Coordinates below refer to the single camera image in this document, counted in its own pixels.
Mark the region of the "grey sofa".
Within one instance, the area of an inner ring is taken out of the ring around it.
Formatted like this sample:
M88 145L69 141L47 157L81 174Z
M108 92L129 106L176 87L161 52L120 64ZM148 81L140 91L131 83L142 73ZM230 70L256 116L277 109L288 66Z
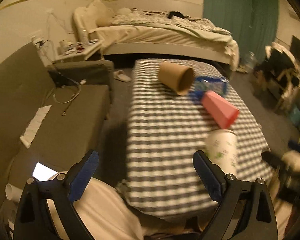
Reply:
M106 60L46 67L32 44L0 64L0 206L37 163L65 171L97 148L113 70Z

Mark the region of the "beige pillow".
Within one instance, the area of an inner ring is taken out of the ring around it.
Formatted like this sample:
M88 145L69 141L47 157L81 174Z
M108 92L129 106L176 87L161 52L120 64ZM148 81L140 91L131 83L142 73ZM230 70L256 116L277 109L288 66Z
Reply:
M101 0L93 0L87 5L87 13L97 27L111 26L115 13Z

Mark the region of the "white cup on sofa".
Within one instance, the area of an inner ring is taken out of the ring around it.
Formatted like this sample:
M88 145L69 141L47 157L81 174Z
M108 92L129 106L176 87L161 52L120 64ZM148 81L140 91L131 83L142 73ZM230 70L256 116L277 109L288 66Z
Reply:
M22 189L13 186L12 184L6 184L5 187L6 198L12 202L19 203L23 194Z

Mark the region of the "white slipper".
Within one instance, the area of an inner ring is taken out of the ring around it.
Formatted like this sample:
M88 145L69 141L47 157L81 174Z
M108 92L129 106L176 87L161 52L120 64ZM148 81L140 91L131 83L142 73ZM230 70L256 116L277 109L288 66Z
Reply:
M114 79L121 82L130 82L132 79L125 74L122 70L117 70L114 72Z

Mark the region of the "teal plastic basket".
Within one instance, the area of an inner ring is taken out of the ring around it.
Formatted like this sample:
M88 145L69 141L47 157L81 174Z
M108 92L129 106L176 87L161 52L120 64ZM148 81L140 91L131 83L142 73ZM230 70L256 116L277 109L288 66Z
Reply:
M294 105L290 111L289 119L294 126L298 126L300 124L300 110L297 105Z

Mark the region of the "wall power socket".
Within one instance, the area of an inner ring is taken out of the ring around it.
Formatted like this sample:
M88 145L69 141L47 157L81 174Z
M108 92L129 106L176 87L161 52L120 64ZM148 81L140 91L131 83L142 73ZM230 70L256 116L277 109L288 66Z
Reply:
M45 43L42 29L30 33L29 38L37 50L42 48Z

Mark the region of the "blue label water bottle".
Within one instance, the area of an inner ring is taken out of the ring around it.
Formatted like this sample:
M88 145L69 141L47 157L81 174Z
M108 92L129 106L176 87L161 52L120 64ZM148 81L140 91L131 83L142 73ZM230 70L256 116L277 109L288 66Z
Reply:
M224 98L228 90L229 82L224 76L201 75L195 78L189 95L196 100L201 100L206 92L213 91Z

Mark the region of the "white paper strip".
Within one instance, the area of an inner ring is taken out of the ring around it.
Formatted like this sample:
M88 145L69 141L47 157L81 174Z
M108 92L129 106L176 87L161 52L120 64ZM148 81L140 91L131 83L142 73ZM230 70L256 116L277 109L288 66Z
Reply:
M51 108L51 105L44 106L38 108L36 114L34 115L33 119L30 121L29 125L25 129L24 133L20 136L20 141L23 143L23 145L29 149L31 147L31 144L33 140L36 137L36 134L45 119L46 115L48 114L49 110Z

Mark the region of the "lit smartphone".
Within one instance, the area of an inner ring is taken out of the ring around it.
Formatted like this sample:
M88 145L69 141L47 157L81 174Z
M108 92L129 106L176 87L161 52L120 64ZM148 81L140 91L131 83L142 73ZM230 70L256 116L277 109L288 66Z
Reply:
M56 174L57 174L56 171L38 162L34 167L32 176L36 178L38 181L47 181L51 177L55 176Z

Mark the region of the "checkered tablecloth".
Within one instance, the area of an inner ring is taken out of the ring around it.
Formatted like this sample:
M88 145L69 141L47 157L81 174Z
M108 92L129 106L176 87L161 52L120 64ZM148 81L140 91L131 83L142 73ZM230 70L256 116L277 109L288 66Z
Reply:
M194 94L178 96L159 81L161 63L140 59L134 64L121 193L131 207L173 219L216 206L192 158L218 126Z

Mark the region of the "large clear water jug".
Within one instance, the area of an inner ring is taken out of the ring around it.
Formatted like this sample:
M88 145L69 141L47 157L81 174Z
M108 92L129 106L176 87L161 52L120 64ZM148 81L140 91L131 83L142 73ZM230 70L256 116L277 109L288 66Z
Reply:
M256 57L255 57L255 54L250 51L244 58L244 70L249 73L251 72L254 67L255 67L255 64L256 64Z

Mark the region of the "white paper cup green print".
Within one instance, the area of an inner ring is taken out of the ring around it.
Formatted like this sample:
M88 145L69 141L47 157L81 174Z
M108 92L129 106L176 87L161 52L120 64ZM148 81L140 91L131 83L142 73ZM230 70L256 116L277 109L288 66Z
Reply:
M210 132L205 140L205 154L225 174L231 173L237 176L238 152L235 132L228 129Z

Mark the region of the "green curtain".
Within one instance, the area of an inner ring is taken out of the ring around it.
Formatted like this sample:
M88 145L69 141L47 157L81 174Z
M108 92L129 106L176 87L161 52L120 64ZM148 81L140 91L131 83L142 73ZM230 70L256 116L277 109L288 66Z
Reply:
M203 16L231 32L240 57L252 52L261 63L276 37L279 0L204 0Z

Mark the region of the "white nightstand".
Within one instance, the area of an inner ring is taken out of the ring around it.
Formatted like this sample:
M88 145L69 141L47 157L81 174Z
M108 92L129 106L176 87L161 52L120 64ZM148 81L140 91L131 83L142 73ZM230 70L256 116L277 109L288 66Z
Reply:
M58 55L54 63L87 61L102 48L102 43L102 41L97 40L94 43L87 44L83 49L75 49L68 54Z

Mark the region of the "bed with beige sheets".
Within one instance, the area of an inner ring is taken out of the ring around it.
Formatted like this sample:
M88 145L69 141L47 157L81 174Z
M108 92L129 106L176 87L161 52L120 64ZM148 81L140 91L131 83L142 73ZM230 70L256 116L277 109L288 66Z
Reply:
M102 41L101 51L115 54L165 54L225 63L233 72L239 64L239 46L230 31L206 18L168 19L169 12L120 8L111 26L97 27L86 7L74 10L80 41Z

